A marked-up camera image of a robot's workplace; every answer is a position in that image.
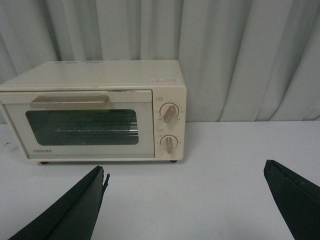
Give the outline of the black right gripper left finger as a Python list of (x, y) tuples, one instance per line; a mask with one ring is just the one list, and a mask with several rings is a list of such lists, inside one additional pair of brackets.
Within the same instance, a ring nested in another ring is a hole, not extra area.
[(96, 166), (11, 240), (90, 240), (110, 174)]

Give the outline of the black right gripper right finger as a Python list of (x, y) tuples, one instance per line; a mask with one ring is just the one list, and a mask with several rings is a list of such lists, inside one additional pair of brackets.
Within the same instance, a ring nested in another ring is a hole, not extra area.
[(320, 187), (275, 160), (263, 174), (287, 227), (295, 240), (320, 238)]

